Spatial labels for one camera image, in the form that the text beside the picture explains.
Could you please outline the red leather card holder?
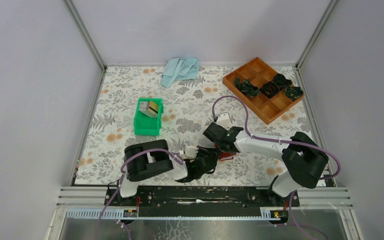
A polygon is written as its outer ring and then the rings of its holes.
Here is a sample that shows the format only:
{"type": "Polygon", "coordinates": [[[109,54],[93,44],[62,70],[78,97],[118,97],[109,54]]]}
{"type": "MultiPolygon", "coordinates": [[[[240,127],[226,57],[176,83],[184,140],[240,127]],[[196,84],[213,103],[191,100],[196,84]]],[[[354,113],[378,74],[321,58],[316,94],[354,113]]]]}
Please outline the red leather card holder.
{"type": "Polygon", "coordinates": [[[215,143],[214,146],[216,150],[215,155],[218,161],[233,160],[235,155],[237,154],[237,152],[234,151],[234,149],[229,143],[222,143],[221,145],[215,143]]]}

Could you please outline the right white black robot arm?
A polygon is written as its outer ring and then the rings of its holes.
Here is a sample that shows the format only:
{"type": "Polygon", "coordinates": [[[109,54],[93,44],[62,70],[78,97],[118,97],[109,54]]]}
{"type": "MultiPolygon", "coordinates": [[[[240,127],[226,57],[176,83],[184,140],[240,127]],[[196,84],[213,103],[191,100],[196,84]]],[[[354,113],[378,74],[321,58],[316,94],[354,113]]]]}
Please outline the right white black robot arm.
{"type": "Polygon", "coordinates": [[[272,181],[266,193],[273,206],[281,205],[301,187],[314,189],[329,160],[322,148],[299,131],[289,141],[252,135],[238,126],[226,129],[213,122],[203,135],[225,153],[254,153],[283,161],[286,171],[272,181]]]}

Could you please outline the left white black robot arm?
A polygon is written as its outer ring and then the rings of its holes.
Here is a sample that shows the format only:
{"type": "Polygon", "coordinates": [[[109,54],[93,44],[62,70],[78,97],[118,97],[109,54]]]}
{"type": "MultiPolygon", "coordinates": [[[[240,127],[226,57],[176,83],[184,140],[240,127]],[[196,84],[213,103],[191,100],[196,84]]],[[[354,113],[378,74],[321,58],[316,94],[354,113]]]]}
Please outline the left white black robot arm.
{"type": "Polygon", "coordinates": [[[169,150],[166,140],[131,145],[124,150],[116,199],[124,206],[132,204],[141,181],[168,174],[178,183],[189,183],[214,173],[221,151],[193,146],[188,141],[178,153],[169,150]]]}

